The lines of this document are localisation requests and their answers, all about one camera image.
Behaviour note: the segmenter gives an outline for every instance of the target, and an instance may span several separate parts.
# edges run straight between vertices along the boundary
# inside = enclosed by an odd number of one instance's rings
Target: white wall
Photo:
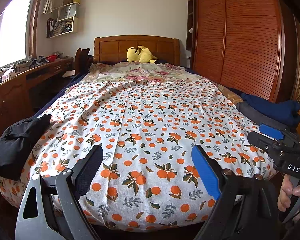
[[[78,33],[51,39],[53,51],[74,57],[78,48],[90,48],[93,54],[95,37],[155,35],[180,39],[181,64],[186,66],[187,1],[81,0]]]
[[[53,40],[47,39],[47,20],[51,18],[50,14],[43,15],[43,7],[46,0],[40,1],[37,21],[37,57],[49,56],[53,50]]]

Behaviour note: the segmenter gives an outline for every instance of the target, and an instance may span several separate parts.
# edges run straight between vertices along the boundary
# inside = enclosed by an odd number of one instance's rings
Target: wardrobe door
[[[222,85],[272,100],[280,63],[276,6],[276,0],[226,0]]]
[[[196,0],[197,33],[193,69],[220,82],[224,42],[223,0]]]

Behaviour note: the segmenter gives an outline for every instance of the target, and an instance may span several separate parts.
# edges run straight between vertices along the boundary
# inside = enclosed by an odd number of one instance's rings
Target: wooden cabinet
[[[292,14],[279,0],[194,0],[194,8],[196,72],[273,102],[290,98],[296,32]]]
[[[224,36],[223,0],[196,0],[197,43],[193,69],[220,83]]]
[[[64,73],[73,58],[62,59],[30,70],[0,83],[0,136],[4,130],[34,112],[29,99],[29,90],[50,77]]]

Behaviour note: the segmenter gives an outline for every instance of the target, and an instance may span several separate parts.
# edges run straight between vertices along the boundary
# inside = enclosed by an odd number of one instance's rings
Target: bed
[[[120,62],[138,45],[167,63]],[[179,67],[178,39],[96,38],[93,58],[87,54],[78,50],[77,82],[39,113],[52,115],[50,127],[20,180],[0,177],[2,196],[12,205],[20,205],[32,174],[57,175],[96,144],[103,161],[79,203],[90,223],[111,229],[147,232],[205,221],[215,200],[191,160],[196,144],[239,176],[274,175],[272,160],[247,141],[258,126],[235,109],[240,98]],[[56,196],[53,202],[61,211]]]

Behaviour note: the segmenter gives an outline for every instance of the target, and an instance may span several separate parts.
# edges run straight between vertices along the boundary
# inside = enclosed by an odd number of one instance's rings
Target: folded clothes
[[[274,104],[263,98],[245,93],[243,93],[241,97],[254,109],[280,123],[290,127],[297,127],[300,123],[300,115],[298,114],[300,104],[296,101],[289,100]]]
[[[0,176],[18,180],[33,147],[50,125],[51,114],[9,126],[0,137]]]
[[[239,102],[235,106],[239,112],[241,112],[245,117],[249,118],[251,121],[255,122],[257,125],[265,124],[270,127],[279,130],[289,130],[290,128],[280,123],[270,117],[265,116],[264,114],[260,113],[252,106],[250,106],[246,101]]]

